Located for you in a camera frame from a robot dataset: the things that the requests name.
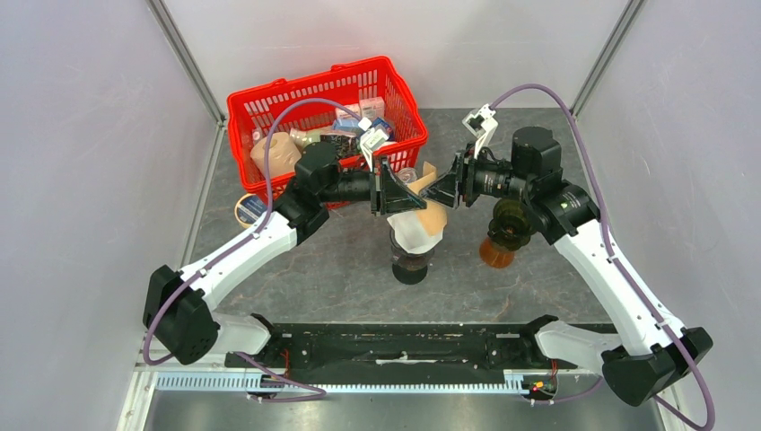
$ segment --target toilet paper roll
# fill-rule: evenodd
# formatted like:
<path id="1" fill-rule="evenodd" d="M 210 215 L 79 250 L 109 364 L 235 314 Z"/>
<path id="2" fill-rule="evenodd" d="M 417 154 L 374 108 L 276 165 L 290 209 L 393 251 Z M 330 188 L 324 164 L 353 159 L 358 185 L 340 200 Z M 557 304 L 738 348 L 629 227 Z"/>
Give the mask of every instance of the toilet paper roll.
<path id="1" fill-rule="evenodd" d="M 251 159 L 264 174 L 264 146 L 267 138 L 260 140 L 251 148 Z M 269 176 L 279 177 L 286 173 L 292 173 L 296 162 L 302 158 L 299 148 L 286 132 L 277 132 L 272 135 L 269 147 Z"/>

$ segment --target red plastic shopping basket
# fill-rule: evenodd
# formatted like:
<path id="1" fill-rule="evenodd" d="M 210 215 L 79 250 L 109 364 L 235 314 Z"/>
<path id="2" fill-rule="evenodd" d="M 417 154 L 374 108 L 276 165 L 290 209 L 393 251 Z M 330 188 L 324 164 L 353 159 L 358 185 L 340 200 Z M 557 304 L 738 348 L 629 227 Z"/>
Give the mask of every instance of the red plastic shopping basket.
<path id="1" fill-rule="evenodd" d="M 227 98 L 230 110 L 228 132 L 232 155 L 238 162 L 241 183 L 248 193 L 257 194 L 267 201 L 267 186 L 264 176 L 251 160 L 253 132 L 257 127 L 263 133 L 283 110 L 296 101 L 310 97 L 322 97 L 348 105 L 360 99 L 380 96 L 386 102 L 384 118 L 394 126 L 397 143 L 379 149 L 376 154 L 388 154 L 394 171 L 415 166 L 417 153 L 428 139 L 428 131 L 417 112 L 417 104 L 412 93 L 391 60 L 387 57 L 373 57 L 345 65 L 335 65 L 328 72 L 306 76 L 292 81 L 281 78 L 271 84 L 235 92 Z M 309 130 L 329 126 L 336 119 L 334 107 L 324 103 L 311 103 L 293 110 L 278 125 L 278 132 L 291 128 Z M 345 168 L 357 168 L 362 164 L 361 156 L 341 160 Z M 272 179 L 274 196 L 277 198 L 285 189 L 292 173 Z"/>

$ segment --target gray countertop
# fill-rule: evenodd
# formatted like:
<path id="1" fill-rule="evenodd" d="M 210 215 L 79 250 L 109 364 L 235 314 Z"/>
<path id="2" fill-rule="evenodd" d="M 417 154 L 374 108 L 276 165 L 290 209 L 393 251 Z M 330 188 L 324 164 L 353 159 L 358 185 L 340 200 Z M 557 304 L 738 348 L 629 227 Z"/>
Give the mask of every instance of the gray countertop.
<path id="1" fill-rule="evenodd" d="M 448 169 L 457 149 L 472 136 L 462 127 L 468 110 L 421 110 L 428 143 L 417 167 L 428 161 Z M 560 110 L 499 110 L 491 147 L 509 157 L 513 131 L 550 128 L 563 146 L 565 177 L 585 185 L 582 165 Z M 241 231 L 232 209 L 244 194 L 238 168 L 225 141 L 197 235 L 193 260 Z M 391 274 L 389 225 L 358 203 L 330 212 L 308 241 L 268 262 L 241 283 L 217 309 L 271 321 L 501 321 L 525 322 L 554 314 L 569 322 L 609 322 L 609 317 L 573 267 L 535 235 L 508 268 L 494 269 L 478 257 L 495 199 L 449 211 L 427 278 L 415 286 Z"/>

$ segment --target brown cardboard piece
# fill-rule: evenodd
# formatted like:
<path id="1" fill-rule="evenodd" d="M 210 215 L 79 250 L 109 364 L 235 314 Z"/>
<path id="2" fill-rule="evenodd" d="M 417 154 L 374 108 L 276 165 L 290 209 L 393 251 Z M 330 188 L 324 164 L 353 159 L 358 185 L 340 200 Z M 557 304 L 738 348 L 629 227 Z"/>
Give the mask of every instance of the brown cardboard piece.
<path id="1" fill-rule="evenodd" d="M 410 190 L 416 195 L 420 194 L 420 190 L 430 185 L 436 180 L 436 167 L 428 162 L 423 163 L 423 177 L 417 181 L 407 184 Z M 417 218 L 420 219 L 420 224 L 423 225 L 425 232 L 428 236 L 434 236 L 444 230 L 444 226 L 447 225 L 447 211 L 438 202 L 433 202 L 430 199 L 426 199 L 426 209 L 418 209 L 415 211 Z"/>

